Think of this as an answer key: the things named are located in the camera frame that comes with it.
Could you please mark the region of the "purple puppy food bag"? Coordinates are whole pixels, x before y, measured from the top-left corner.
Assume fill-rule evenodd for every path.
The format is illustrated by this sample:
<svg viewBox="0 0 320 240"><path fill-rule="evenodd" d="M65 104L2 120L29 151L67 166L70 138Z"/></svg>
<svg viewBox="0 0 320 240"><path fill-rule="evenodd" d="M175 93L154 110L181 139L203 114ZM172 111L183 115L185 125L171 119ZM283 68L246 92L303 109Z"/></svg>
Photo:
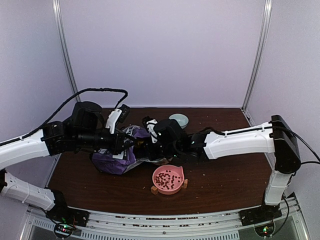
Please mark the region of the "purple puppy food bag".
<svg viewBox="0 0 320 240"><path fill-rule="evenodd" d="M158 166L168 163L164 157L152 159L151 153L142 146L131 146L117 155L107 149L100 149L99 152L90 154L89 158L99 172L112 175L122 175L142 163Z"/></svg>

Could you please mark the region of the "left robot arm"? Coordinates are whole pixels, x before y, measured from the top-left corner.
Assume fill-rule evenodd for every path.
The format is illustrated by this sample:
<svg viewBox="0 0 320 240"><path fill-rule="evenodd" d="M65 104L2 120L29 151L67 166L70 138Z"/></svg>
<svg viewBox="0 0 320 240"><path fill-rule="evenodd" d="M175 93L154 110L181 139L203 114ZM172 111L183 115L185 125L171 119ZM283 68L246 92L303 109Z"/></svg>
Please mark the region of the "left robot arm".
<svg viewBox="0 0 320 240"><path fill-rule="evenodd" d="M117 129L130 108L123 104L104 119L102 107L90 101L77 102L64 121L46 123L30 136L21 136L0 144L0 194L45 211L52 211L61 222L72 218L62 193L40 188L18 179L6 168L27 160L91 150L106 149L116 155L134 145L135 139Z"/></svg>

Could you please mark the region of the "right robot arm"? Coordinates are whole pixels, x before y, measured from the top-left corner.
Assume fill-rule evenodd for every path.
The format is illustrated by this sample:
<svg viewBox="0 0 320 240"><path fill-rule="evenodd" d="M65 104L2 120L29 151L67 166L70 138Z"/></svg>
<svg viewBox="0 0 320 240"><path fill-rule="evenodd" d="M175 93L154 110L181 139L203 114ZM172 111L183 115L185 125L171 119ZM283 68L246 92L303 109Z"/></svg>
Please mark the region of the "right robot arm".
<svg viewBox="0 0 320 240"><path fill-rule="evenodd" d="M217 131L211 127L187 134L175 119L145 124L152 143L165 157L186 160L269 153L275 163L264 192L263 205L256 210L259 220L268 220L275 212L292 175L301 167L297 137L279 115L271 121L235 130Z"/></svg>

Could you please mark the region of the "pink pet bowl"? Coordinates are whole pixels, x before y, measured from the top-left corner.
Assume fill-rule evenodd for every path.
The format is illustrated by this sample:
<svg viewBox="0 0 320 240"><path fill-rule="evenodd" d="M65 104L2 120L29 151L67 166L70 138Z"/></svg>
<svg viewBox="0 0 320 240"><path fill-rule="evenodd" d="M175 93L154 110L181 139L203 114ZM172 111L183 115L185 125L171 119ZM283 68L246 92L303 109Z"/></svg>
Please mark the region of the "pink pet bowl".
<svg viewBox="0 0 320 240"><path fill-rule="evenodd" d="M181 189L188 187L189 180L185 178L182 166L162 165L158 167L152 174L151 193L174 195Z"/></svg>

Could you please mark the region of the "brown kibble in pink bowl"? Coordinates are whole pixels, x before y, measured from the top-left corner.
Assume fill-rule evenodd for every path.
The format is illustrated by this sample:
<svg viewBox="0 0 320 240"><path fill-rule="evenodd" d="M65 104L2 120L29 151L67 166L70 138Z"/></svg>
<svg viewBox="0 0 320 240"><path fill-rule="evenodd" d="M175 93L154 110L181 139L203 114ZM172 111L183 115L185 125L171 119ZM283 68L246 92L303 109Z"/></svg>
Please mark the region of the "brown kibble in pink bowl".
<svg viewBox="0 0 320 240"><path fill-rule="evenodd" d="M161 170L154 172L153 184L160 190L173 191L183 183L183 178L173 170Z"/></svg>

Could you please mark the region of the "light blue ceramic bowl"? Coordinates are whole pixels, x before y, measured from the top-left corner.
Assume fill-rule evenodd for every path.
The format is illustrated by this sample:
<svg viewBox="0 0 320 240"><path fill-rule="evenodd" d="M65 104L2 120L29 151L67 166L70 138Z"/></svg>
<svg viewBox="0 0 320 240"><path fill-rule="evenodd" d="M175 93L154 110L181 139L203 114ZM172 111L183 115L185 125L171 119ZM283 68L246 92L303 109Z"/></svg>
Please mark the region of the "light blue ceramic bowl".
<svg viewBox="0 0 320 240"><path fill-rule="evenodd" d="M169 116L169 119L177 121L182 129L185 129L189 124L189 118L181 113L172 114Z"/></svg>

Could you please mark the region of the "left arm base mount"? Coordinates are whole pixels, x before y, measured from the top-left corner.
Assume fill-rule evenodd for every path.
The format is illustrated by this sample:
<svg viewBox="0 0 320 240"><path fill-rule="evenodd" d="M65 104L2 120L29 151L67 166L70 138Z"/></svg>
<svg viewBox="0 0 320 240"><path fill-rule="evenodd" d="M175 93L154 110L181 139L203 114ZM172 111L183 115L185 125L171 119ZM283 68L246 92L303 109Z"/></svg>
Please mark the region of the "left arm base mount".
<svg viewBox="0 0 320 240"><path fill-rule="evenodd" d="M54 206L45 210L45 216L54 223L53 233L59 239L69 238L77 227L86 227L89 212L68 207L61 191L51 190L54 196Z"/></svg>

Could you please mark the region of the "aluminium front rail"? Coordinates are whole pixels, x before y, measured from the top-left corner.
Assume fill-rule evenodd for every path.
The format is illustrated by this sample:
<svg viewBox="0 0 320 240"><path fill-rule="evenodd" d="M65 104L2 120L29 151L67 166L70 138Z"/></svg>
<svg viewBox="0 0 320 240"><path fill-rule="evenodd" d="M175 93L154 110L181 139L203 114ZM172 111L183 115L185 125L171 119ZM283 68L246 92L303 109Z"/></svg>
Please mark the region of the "aluminium front rail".
<svg viewBox="0 0 320 240"><path fill-rule="evenodd" d="M273 240L308 240L310 235L295 197L280 204L282 216L243 225L238 210L180 215L136 215L89 211L86 226L71 240L262 240L258 231L275 227Z"/></svg>

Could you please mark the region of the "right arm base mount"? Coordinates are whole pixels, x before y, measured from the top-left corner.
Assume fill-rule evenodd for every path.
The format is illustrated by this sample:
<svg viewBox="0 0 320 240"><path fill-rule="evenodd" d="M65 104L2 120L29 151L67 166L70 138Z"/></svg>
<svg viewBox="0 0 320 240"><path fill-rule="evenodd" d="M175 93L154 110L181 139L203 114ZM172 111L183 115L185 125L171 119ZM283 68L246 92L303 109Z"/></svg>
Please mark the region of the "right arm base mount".
<svg viewBox="0 0 320 240"><path fill-rule="evenodd" d="M253 225L255 233L264 239L275 236L285 224L277 228L275 223L276 219L283 216L280 203L278 205L263 203L261 206L241 210L238 214L243 227Z"/></svg>

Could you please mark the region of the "left aluminium frame post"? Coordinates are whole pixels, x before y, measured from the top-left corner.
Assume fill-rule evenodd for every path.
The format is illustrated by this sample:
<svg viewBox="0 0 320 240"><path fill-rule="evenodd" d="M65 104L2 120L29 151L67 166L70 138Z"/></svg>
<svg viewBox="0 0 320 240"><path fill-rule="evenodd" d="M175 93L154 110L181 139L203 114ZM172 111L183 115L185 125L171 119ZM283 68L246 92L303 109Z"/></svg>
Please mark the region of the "left aluminium frame post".
<svg viewBox="0 0 320 240"><path fill-rule="evenodd" d="M68 51L68 45L66 40L66 34L64 30L64 23L63 23L63 16L61 11L61 1L60 0L52 0L52 8L53 8L53 14L57 26L61 51L62 51L62 57L67 73L67 79L70 84L70 88L73 94L78 92L78 87L76 84L76 80L74 77L74 72L71 64L71 59Z"/></svg>

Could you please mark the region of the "aluminium frame post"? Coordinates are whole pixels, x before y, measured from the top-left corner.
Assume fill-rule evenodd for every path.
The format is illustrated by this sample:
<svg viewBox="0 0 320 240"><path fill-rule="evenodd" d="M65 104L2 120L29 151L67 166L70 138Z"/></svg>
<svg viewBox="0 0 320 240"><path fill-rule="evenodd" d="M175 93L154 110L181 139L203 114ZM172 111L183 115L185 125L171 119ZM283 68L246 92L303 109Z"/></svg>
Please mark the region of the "aluminium frame post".
<svg viewBox="0 0 320 240"><path fill-rule="evenodd" d="M76 80L74 77L74 72L71 64L71 59L68 51L68 45L66 40L66 34L64 30L64 23L63 23L63 16L61 11L61 1L60 0L52 0L52 8L53 8L53 14L57 26L61 51L62 51L62 57L67 73L67 79L70 84L70 88L73 94L78 92L78 87L76 84Z"/></svg>
<svg viewBox="0 0 320 240"><path fill-rule="evenodd" d="M265 0L264 1L264 10L262 15L262 21L261 21L261 27L260 27L260 33L259 33L259 39L258 39L258 45L255 53L255 58L253 61L253 67L249 79L248 88L245 94L245 98L242 104L242 110L244 112L247 111L250 103L250 99L252 97L254 87L256 84L256 81L258 79L258 74L263 58L263 52L266 46L266 42L268 39L268 33L270 29L270 22L272 17L272 7L273 7L273 1L272 0Z"/></svg>

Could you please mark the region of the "right aluminium frame post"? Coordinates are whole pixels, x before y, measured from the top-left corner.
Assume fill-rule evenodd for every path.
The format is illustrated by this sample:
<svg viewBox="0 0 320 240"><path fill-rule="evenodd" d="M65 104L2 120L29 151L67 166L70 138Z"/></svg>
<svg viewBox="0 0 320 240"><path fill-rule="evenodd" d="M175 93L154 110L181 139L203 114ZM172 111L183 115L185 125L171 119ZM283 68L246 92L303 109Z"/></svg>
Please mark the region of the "right aluminium frame post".
<svg viewBox="0 0 320 240"><path fill-rule="evenodd" d="M268 33L270 29L270 22L272 17L272 7L273 7L273 1L272 0L265 0L264 1L264 10L262 15L262 21L261 21L261 27L260 27L260 33L259 33L259 39L258 39L258 45L255 53L255 58L253 61L253 67L249 79L248 88L245 94L245 98L242 104L242 110L244 112L247 111L250 103L250 99L252 97L254 87L256 84L256 81L258 79L258 74L263 58L263 52L266 46L266 42L268 39Z"/></svg>

